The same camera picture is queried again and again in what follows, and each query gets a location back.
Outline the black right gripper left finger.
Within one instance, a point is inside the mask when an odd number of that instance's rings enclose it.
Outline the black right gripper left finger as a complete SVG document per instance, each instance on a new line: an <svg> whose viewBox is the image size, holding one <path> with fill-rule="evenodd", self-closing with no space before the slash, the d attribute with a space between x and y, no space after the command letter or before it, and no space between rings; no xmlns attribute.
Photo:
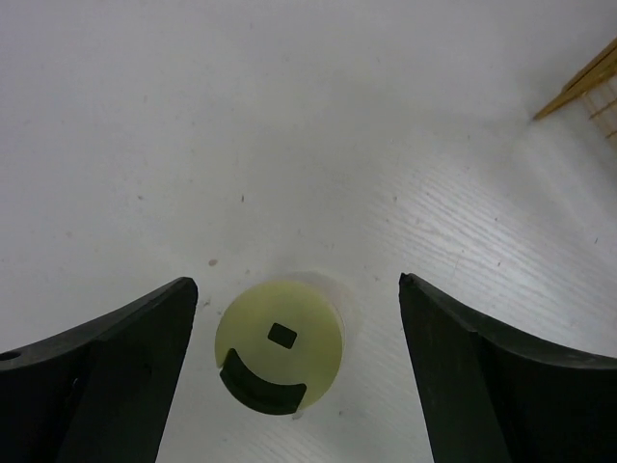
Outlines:
<svg viewBox="0 0 617 463"><path fill-rule="evenodd" d="M153 462L192 333L182 277L1 355L4 462Z"/></svg>

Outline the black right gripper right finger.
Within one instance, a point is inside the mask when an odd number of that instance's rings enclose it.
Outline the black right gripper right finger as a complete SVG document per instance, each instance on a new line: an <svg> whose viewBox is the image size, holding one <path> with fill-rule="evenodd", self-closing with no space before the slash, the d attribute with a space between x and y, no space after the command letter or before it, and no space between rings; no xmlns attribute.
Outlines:
<svg viewBox="0 0 617 463"><path fill-rule="evenodd" d="M542 340L399 279L403 330L436 462L613 462L616 361Z"/></svg>

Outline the green-cap spice shaker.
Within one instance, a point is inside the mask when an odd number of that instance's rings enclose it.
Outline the green-cap spice shaker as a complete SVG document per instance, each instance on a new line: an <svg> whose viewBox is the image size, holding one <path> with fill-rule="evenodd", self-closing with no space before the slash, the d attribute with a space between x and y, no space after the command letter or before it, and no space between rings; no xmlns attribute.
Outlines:
<svg viewBox="0 0 617 463"><path fill-rule="evenodd" d="M245 407L298 416L333 386L361 325L350 288L316 271L249 287L224 310L214 341L220 378Z"/></svg>

